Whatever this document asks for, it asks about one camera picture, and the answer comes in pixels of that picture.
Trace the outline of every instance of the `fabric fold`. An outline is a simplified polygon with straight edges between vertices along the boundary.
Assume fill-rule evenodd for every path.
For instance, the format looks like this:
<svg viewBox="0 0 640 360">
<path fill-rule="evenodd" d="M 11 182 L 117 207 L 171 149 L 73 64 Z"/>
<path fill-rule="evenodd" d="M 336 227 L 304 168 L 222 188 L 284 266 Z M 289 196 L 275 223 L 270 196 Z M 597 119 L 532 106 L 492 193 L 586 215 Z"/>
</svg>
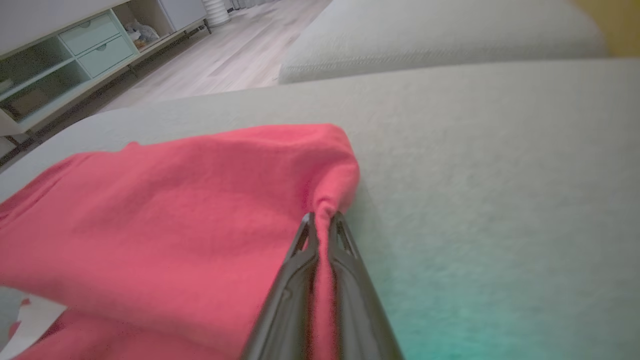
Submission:
<svg viewBox="0 0 640 360">
<path fill-rule="evenodd" d="M 21 357 L 237 358 L 302 216 L 318 214 L 322 248 L 358 177 L 330 124 L 62 161 L 0 205 L 0 284 L 70 308 Z M 335 341 L 331 321 L 314 325 L 314 343 Z"/>
</svg>

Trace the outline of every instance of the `white cylindrical object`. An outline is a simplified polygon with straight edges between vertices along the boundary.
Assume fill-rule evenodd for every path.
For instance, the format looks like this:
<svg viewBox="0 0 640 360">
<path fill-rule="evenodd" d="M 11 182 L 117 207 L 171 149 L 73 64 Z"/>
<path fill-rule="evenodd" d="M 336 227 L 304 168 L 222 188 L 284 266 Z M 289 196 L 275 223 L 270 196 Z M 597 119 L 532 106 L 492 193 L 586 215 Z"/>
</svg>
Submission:
<svg viewBox="0 0 640 360">
<path fill-rule="evenodd" d="M 219 26 L 231 20 L 225 9 L 224 0 L 202 0 L 202 3 L 207 9 L 207 21 L 210 26 Z"/>
</svg>

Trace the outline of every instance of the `drawer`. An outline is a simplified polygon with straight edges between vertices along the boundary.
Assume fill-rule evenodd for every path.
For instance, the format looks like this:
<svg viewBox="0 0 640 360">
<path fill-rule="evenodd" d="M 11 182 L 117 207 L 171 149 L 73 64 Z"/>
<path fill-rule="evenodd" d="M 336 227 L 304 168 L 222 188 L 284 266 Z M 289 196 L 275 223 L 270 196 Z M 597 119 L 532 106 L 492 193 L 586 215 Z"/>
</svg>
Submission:
<svg viewBox="0 0 640 360">
<path fill-rule="evenodd" d="M 74 55 L 78 55 L 118 33 L 109 14 L 104 14 L 61 33 L 60 38 Z"/>
<path fill-rule="evenodd" d="M 105 70 L 116 65 L 133 54 L 129 45 L 122 37 L 116 37 L 106 44 L 102 44 L 80 57 L 80 62 L 92 78 L 102 74 Z"/>
</svg>

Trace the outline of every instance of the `cabinet leg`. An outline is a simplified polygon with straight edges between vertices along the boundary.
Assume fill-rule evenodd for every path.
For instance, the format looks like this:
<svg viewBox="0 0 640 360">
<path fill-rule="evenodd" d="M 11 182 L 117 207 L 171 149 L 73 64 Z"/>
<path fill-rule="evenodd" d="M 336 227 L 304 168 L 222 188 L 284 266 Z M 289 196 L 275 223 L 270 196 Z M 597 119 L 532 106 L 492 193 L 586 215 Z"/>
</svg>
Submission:
<svg viewBox="0 0 640 360">
<path fill-rule="evenodd" d="M 37 143 L 38 145 L 42 145 L 42 138 L 39 137 L 38 134 L 34 133 L 32 130 L 27 130 L 24 133 L 29 135 L 29 137 L 33 139 L 33 142 Z"/>
<path fill-rule="evenodd" d="M 207 27 L 207 30 L 209 30 L 209 34 L 211 35 L 211 28 L 209 27 L 209 21 L 207 21 L 207 19 L 204 19 L 202 22 L 204 23 L 204 26 Z"/>
<path fill-rule="evenodd" d="M 13 136 L 5 136 L 5 138 L 7 140 L 9 140 L 12 144 L 14 144 L 16 147 L 20 147 L 21 144 L 18 142 L 18 140 L 14 139 Z"/>
<path fill-rule="evenodd" d="M 133 68 L 133 66 L 131 66 L 131 64 L 127 65 L 127 67 L 129 68 L 129 71 L 131 71 L 131 74 L 133 74 L 133 76 L 136 77 L 136 79 L 139 79 L 140 77 L 138 76 L 138 72 L 136 71 L 136 69 Z"/>
</svg>

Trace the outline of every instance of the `couch cushion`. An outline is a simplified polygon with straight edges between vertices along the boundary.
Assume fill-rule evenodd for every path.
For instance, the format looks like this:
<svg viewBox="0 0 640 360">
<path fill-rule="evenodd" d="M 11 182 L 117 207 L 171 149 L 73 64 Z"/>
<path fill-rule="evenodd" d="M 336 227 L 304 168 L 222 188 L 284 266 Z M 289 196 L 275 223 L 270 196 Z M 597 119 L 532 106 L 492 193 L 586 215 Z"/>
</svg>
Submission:
<svg viewBox="0 0 640 360">
<path fill-rule="evenodd" d="M 640 60 L 418 69 L 100 113 L 0 174 L 263 124 L 344 128 L 349 225 L 407 359 L 637 360 Z"/>
<path fill-rule="evenodd" d="M 288 50 L 279 82 L 604 56 L 600 30 L 570 0 L 334 0 Z"/>
</svg>

